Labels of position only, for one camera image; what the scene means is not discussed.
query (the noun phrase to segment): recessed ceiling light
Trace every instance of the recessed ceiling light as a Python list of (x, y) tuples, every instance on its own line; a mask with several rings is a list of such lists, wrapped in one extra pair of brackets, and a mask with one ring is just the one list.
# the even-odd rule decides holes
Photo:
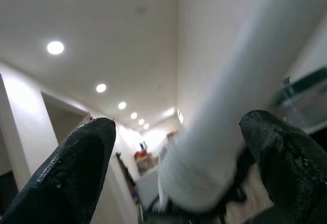
[(163, 116), (164, 116), (164, 117), (169, 117), (169, 116), (173, 115), (174, 113), (175, 113), (175, 109), (172, 107), (172, 108), (166, 110), (166, 111), (163, 113)]
[(131, 114), (131, 119), (135, 119), (135, 118), (137, 118), (137, 113), (132, 113)]
[(97, 90), (97, 92), (98, 93), (102, 93), (102, 92), (104, 92), (105, 90), (107, 89), (107, 86), (105, 85), (105, 84), (99, 84), (98, 86), (97, 86), (97, 88), (96, 88), (96, 90)]
[(51, 54), (61, 54), (64, 50), (64, 46), (59, 41), (52, 41), (46, 47), (49, 53)]
[(121, 103), (118, 104), (118, 108), (119, 108), (120, 110), (125, 109), (125, 107), (126, 107), (126, 102), (121, 102)]

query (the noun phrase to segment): white wall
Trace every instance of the white wall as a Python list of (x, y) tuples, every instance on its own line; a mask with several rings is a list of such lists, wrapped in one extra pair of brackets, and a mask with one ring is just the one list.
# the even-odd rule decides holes
[(11, 170), (12, 168), (9, 161), (9, 156), (7, 153), (2, 132), (0, 130), (0, 175), (8, 173)]
[(134, 160), (134, 154), (141, 150), (139, 144), (143, 142), (143, 138), (139, 133), (125, 128), (121, 124), (116, 124), (116, 131), (116, 142), (113, 147), (112, 156), (114, 156), (116, 152), (121, 153), (122, 161), (128, 168), (131, 177), (136, 181), (139, 179), (140, 174)]
[(182, 126), (177, 115), (174, 114), (154, 127), (144, 130), (142, 136), (148, 145), (148, 152), (151, 152), (153, 156), (158, 156), (167, 142), (166, 135), (174, 131), (179, 131), (181, 128)]
[(177, 109), (187, 126), (256, 0), (178, 0)]
[(127, 224), (137, 224), (137, 207), (131, 198), (127, 185), (125, 184), (125, 177), (121, 171), (118, 158), (115, 155), (110, 160), (108, 170), (109, 172), (106, 177), (108, 182), (110, 182), (112, 191), (115, 193), (114, 196), (120, 207), (120, 211), (122, 212), (122, 219)]
[(327, 66), (327, 17), (304, 48), (299, 60), (287, 76), (296, 81), (324, 66)]
[[(0, 63), (0, 74), (2, 76), (0, 79), (0, 126), (17, 187), (21, 190), (32, 173), (58, 146), (41, 92), (56, 97), (79, 110), (90, 111), (95, 118), (104, 116), (95, 109), (88, 109), (74, 99), (38, 83), (33, 78), (3, 63)], [(117, 146), (125, 152), (126, 157), (133, 157), (135, 152), (132, 152), (130, 145), (126, 145), (124, 140), (118, 140), (115, 147)], [(126, 210), (121, 209), (116, 211), (115, 208), (110, 207), (120, 208), (121, 205), (118, 204), (117, 199), (124, 191), (126, 191), (124, 187), (113, 188), (112, 183), (106, 179), (101, 201), (97, 205), (92, 223), (100, 224), (106, 220), (108, 223), (128, 224), (129, 222), (118, 221), (124, 221), (123, 214), (135, 213), (126, 213)], [(103, 196), (109, 193), (114, 194), (115, 198)]]

